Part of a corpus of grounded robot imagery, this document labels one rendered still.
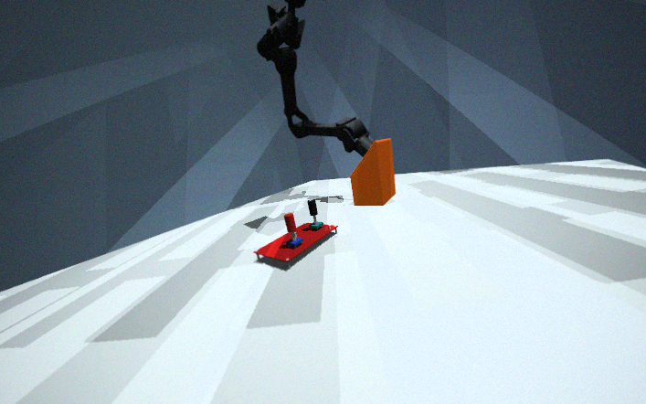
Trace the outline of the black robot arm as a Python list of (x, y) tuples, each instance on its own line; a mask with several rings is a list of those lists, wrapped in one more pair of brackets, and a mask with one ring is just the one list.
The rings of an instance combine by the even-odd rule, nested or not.
[[(284, 114), (293, 135), (302, 138), (308, 135), (335, 136), (343, 141), (346, 152), (356, 150), (363, 157), (370, 149), (373, 141), (370, 132), (361, 120), (345, 117), (336, 123), (314, 123), (299, 111), (296, 104), (294, 72), (296, 70), (296, 53), (292, 47), (279, 48), (289, 37), (287, 27), (275, 20), (282, 17), (286, 5), (279, 6), (276, 2), (268, 5), (270, 27), (257, 44), (258, 53), (266, 60), (275, 63), (276, 70), (281, 75), (281, 89), (284, 102)], [(292, 116), (302, 119), (293, 124)], [(358, 137), (358, 139), (356, 139)], [(356, 140), (355, 140), (356, 139)]]

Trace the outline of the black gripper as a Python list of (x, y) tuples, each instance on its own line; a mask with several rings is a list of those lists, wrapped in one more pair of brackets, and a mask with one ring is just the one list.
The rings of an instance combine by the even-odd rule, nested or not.
[(295, 15), (295, 8), (302, 8), (306, 0), (284, 0), (288, 3), (288, 11), (283, 11), (282, 17), (275, 17), (276, 22), (279, 21), (287, 27), (289, 37), (284, 41), (286, 45), (293, 49), (298, 49), (301, 42), (304, 20), (299, 22), (299, 18)]

